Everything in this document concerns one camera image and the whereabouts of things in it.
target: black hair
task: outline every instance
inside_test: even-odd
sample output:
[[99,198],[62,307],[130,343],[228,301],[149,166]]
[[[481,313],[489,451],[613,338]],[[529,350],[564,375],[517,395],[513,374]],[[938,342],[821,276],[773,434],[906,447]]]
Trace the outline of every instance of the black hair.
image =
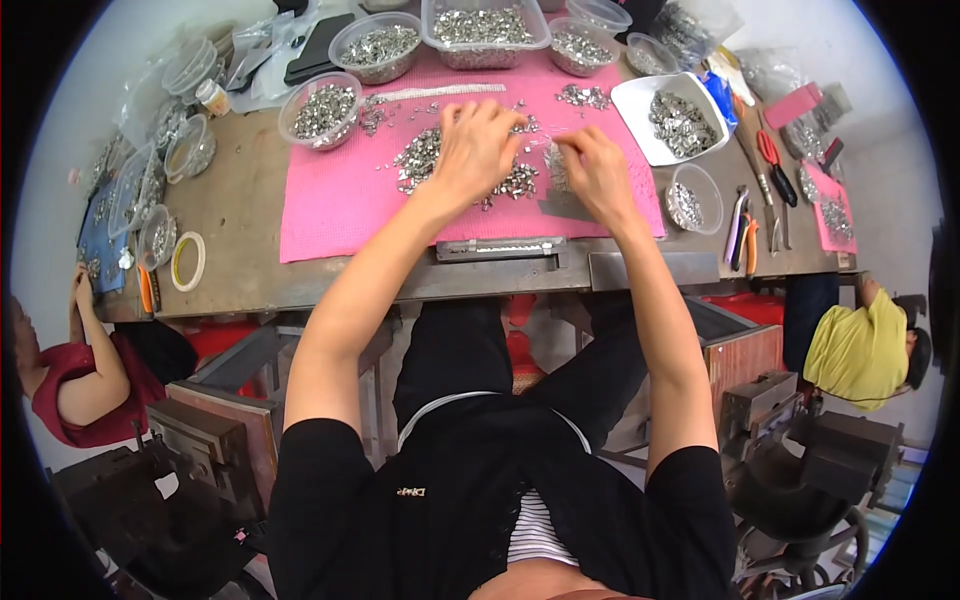
[[921,327],[911,327],[910,330],[917,335],[917,344],[910,352],[906,382],[910,384],[911,388],[917,390],[920,388],[920,384],[924,382],[926,368],[930,366],[930,353],[933,351],[933,345],[930,343],[930,335]]

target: red shirt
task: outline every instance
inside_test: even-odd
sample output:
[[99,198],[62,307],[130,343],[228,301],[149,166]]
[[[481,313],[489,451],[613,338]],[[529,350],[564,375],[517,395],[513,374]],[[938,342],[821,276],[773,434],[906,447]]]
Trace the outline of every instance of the red shirt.
[[40,360],[44,366],[50,367],[50,371],[34,394],[34,413],[50,433],[64,444],[91,448],[129,440],[133,437],[131,422],[134,419],[140,419],[140,433],[144,434],[147,432],[144,407],[166,397],[163,385],[156,380],[131,343],[116,332],[110,334],[110,340],[117,348],[130,380],[130,395],[123,404],[86,427],[63,422],[57,410],[57,393],[60,384],[96,371],[93,348],[85,342],[72,342],[53,346],[40,354]]

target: hand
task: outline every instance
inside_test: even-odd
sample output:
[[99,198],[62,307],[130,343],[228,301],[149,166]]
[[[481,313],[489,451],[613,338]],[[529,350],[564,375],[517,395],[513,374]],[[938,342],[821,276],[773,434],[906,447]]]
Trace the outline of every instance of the hand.
[[553,139],[564,155],[570,188],[593,218],[610,230],[635,222],[639,213],[630,191],[627,159],[619,146],[592,125]]
[[78,262],[73,270],[73,276],[70,278],[70,308],[77,304],[77,286],[80,285],[80,279],[86,273],[86,264]]
[[80,308],[93,308],[93,286],[90,284],[90,275],[88,275],[86,269],[84,269],[79,277],[76,289],[77,306]]
[[454,216],[490,194],[510,174],[523,141],[510,129],[526,123],[526,117],[492,99],[479,106],[446,105],[440,117],[440,156],[430,178],[431,187],[440,191],[433,202],[445,203]]

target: tape roll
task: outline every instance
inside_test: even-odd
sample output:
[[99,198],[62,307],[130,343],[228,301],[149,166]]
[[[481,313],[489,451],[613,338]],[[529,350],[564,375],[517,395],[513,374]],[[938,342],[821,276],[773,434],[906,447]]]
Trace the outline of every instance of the tape roll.
[[[193,240],[197,244],[197,270],[193,274],[193,278],[186,282],[186,284],[180,281],[180,252],[183,251],[183,247],[186,246],[186,243],[189,240]],[[187,231],[185,232],[179,240],[177,240],[177,247],[174,250],[174,259],[173,264],[170,266],[170,278],[173,279],[174,287],[176,287],[181,292],[189,292],[193,288],[197,287],[197,284],[200,283],[200,278],[204,276],[204,267],[206,266],[206,244],[204,239],[196,231]]]

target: small jar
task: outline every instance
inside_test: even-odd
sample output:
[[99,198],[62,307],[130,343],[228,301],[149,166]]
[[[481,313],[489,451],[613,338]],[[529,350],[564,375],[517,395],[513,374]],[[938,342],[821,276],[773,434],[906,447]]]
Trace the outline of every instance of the small jar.
[[212,79],[204,80],[197,88],[197,100],[203,104],[213,116],[222,117],[230,112],[230,99],[222,87]]

